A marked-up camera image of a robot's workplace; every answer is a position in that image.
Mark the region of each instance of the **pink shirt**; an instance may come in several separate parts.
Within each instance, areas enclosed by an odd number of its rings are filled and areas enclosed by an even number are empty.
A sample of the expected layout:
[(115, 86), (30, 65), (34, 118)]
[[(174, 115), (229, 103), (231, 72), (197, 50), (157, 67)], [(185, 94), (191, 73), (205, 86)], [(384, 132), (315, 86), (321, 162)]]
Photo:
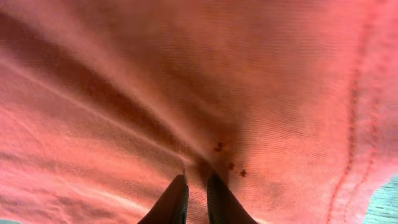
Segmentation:
[(259, 223), (398, 173), (398, 0), (1, 0), (0, 218), (136, 223), (211, 169)]

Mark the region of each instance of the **pink cloth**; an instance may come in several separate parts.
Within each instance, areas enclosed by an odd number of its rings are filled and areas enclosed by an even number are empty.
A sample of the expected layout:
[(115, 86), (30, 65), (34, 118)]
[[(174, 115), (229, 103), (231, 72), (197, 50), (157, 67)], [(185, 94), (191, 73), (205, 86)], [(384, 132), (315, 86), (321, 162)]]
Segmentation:
[(1, 0), (0, 218), (136, 223), (185, 170), (208, 223), (215, 169), (259, 223), (361, 223), (398, 171), (397, 11)]

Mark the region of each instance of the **seam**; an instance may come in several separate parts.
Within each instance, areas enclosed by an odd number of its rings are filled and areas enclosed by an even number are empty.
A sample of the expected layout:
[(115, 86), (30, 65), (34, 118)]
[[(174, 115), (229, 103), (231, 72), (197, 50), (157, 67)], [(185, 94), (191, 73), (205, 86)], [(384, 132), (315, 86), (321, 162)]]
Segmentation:
[(372, 108), (370, 112), (370, 117), (371, 117), (371, 155), (369, 157), (368, 165), (366, 168), (366, 171), (363, 175), (363, 178), (361, 181), (356, 184), (353, 193), (351, 194), (350, 200), (348, 201), (345, 211), (344, 211), (344, 223), (346, 223), (346, 214), (348, 211), (348, 208), (353, 200), (353, 197), (355, 193), (358, 191), (360, 186), (362, 186), (367, 180), (368, 177), (371, 173), (371, 169), (373, 168), (373, 165), (377, 159), (377, 154), (379, 152), (378, 144), (379, 144), (379, 106), (380, 106), (380, 97), (381, 97), (381, 80), (379, 78), (380, 75), (386, 74), (388, 65), (391, 62), (392, 58), (392, 49), (394, 49), (394, 41), (397, 40), (397, 36), (394, 35), (394, 33), (390, 33), (385, 40), (380, 40), (380, 48), (382, 51), (382, 54), (380, 56), (380, 61), (376, 65), (375, 68), (375, 77), (373, 79), (373, 85), (372, 88), (374, 90), (374, 96), (372, 98)]
[(329, 209), (327, 213), (326, 224), (330, 224), (331, 222), (331, 213), (335, 206), (335, 201), (337, 198), (338, 192), (341, 190), (343, 184), (348, 178), (348, 174), (351, 172), (354, 155), (356, 152), (356, 118), (357, 118), (357, 109), (358, 109), (358, 95), (359, 95), (359, 78), (362, 75), (360, 69), (364, 65), (364, 59), (367, 56), (366, 46), (368, 45), (370, 36), (372, 34), (373, 23), (377, 19), (376, 10), (381, 4), (384, 3), (385, 0), (375, 0), (373, 4), (369, 4), (369, 14), (367, 18), (364, 20), (363, 31), (362, 31), (362, 39), (359, 40), (358, 46), (358, 57), (354, 63), (353, 70), (353, 80), (350, 86), (349, 92), (351, 93), (351, 104), (349, 106), (349, 121), (348, 121), (348, 162), (346, 164), (343, 175), (338, 181), (329, 203)]

